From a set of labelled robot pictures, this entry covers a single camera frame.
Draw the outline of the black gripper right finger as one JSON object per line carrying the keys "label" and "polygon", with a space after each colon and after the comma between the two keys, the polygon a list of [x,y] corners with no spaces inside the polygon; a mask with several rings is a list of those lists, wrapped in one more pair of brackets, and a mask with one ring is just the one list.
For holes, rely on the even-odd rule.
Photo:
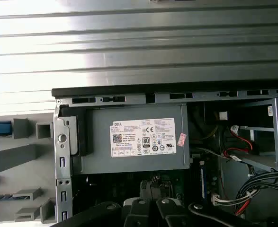
{"label": "black gripper right finger", "polygon": [[156,202],[162,220],[169,227],[264,227],[236,215],[199,203],[191,203],[186,208],[171,198]]}

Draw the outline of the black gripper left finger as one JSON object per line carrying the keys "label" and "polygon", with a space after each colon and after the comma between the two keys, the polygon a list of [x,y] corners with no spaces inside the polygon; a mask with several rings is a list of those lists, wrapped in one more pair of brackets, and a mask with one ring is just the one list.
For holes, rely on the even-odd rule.
{"label": "black gripper left finger", "polygon": [[150,227],[151,202],[127,199],[128,205],[103,202],[54,224],[55,227]]}

